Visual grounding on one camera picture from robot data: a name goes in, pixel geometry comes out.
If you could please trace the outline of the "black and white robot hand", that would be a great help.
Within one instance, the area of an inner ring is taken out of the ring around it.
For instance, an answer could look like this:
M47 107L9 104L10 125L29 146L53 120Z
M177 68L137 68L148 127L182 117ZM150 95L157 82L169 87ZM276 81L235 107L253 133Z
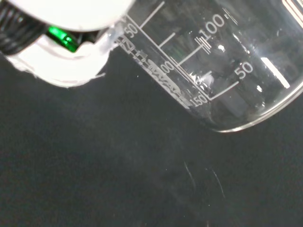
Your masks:
M57 87L104 75L132 0L3 0L0 53L12 66Z

